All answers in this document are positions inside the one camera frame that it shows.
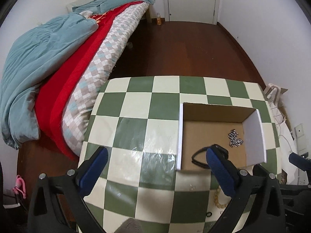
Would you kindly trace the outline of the argyle patterned mattress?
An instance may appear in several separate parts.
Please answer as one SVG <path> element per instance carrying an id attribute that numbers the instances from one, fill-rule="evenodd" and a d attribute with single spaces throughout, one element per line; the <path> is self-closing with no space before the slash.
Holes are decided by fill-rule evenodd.
<path id="1" fill-rule="evenodd" d="M 81 153 L 85 132 L 100 88 L 107 81 L 149 6 L 147 2 L 133 4 L 115 17 L 107 36 L 67 101 L 62 117 L 62 133 L 65 145 L 76 156 Z"/>

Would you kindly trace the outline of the green white checkered tablecloth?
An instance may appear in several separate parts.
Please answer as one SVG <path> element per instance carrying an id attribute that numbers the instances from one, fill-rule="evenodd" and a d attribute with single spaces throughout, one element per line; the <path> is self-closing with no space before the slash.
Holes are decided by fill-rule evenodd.
<path id="1" fill-rule="evenodd" d="M 259 110 L 265 168 L 280 174 L 276 125 L 258 84 L 191 76 L 115 78 L 98 94 L 79 158 L 89 159 L 100 146 L 108 150 L 107 164 L 84 199 L 106 232 L 129 218 L 144 232 L 207 232 L 222 214 L 209 170 L 175 170 L 179 106 L 185 102 Z"/>

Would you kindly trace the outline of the orange bottle on floor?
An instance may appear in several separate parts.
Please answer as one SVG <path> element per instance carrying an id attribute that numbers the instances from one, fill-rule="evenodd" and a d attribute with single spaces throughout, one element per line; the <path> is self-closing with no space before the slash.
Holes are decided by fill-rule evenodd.
<path id="1" fill-rule="evenodd" d="M 161 20 L 161 15 L 160 15 L 160 13 L 157 13 L 157 15 L 156 15 L 156 23 L 157 23 L 157 25 L 161 25 L 162 24 L 162 20 Z"/>

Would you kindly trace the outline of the pink object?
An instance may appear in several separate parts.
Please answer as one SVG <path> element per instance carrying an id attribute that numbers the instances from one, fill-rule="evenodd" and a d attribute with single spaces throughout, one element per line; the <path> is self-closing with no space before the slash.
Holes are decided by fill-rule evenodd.
<path id="1" fill-rule="evenodd" d="M 26 199 L 26 186 L 23 178 L 20 175 L 16 176 L 15 186 L 12 188 L 15 195 L 21 194 L 23 199 Z"/>

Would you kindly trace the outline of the white door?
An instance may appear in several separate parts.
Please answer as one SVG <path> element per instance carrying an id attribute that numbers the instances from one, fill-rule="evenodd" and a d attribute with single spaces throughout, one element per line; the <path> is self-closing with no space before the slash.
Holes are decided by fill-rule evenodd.
<path id="1" fill-rule="evenodd" d="M 167 22 L 196 22 L 215 25 L 220 0 L 163 0 Z"/>

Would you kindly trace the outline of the white wall socket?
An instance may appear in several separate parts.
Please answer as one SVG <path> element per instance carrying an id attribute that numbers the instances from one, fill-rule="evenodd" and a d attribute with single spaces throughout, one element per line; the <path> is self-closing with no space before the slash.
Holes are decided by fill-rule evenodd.
<path id="1" fill-rule="evenodd" d="M 307 148 L 307 140 L 304 133 L 304 127 L 303 124 L 299 124 L 296 127 L 294 127 L 295 132 L 295 141 L 296 141 L 296 147 L 297 151 L 303 151 Z"/>

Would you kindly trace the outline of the teal blue duvet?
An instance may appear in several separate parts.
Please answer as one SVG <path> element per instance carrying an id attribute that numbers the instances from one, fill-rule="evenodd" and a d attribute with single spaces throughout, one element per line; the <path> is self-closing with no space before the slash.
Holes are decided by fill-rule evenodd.
<path id="1" fill-rule="evenodd" d="M 18 150 L 39 138 L 34 111 L 40 83 L 98 29 L 94 19 L 79 13 L 57 16 L 20 36 L 10 48 L 1 80 L 1 135 Z"/>

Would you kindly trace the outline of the silver chain jewelry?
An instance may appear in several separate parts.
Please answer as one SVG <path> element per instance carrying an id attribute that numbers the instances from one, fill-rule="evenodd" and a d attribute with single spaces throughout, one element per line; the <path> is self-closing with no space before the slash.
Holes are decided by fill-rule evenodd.
<path id="1" fill-rule="evenodd" d="M 238 132 L 235 129 L 232 129 L 228 134 L 229 146 L 230 147 L 239 147 L 244 141 L 241 138 L 238 138 Z"/>

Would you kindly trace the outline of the white cardboard box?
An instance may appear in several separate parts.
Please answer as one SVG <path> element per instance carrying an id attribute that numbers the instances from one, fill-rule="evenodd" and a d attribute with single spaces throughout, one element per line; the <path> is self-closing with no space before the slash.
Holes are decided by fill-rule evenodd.
<path id="1" fill-rule="evenodd" d="M 230 147 L 232 129 L 244 143 Z M 179 110 L 177 171 L 200 171 L 191 157 L 199 149 L 217 144 L 229 152 L 229 160 L 244 168 L 265 163 L 266 144 L 259 110 L 249 107 L 182 103 Z"/>

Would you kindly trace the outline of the white patterned fabric bag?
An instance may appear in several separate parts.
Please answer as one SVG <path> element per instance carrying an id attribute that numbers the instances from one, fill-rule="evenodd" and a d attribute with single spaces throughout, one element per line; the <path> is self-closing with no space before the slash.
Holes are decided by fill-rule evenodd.
<path id="1" fill-rule="evenodd" d="M 291 153 L 297 153 L 297 148 L 286 124 L 286 116 L 281 112 L 281 95 L 287 89 L 269 83 L 264 89 L 264 95 L 268 99 L 268 104 L 272 110 L 273 121 L 276 125 L 277 137 L 280 145 L 281 169 L 286 173 L 286 183 L 296 185 L 298 181 L 298 168 L 289 162 Z"/>

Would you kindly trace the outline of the red bed sheet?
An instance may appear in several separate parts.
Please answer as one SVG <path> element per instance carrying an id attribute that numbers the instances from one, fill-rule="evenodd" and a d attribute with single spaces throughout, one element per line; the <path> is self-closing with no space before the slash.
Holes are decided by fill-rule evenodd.
<path id="1" fill-rule="evenodd" d="M 112 21 L 130 5 L 141 2 L 127 3 L 94 16 L 98 29 L 42 84 L 35 101 L 35 113 L 41 131 L 39 142 L 42 146 L 71 160 L 79 157 L 65 145 L 62 133 L 63 111 L 82 73 L 107 36 Z"/>

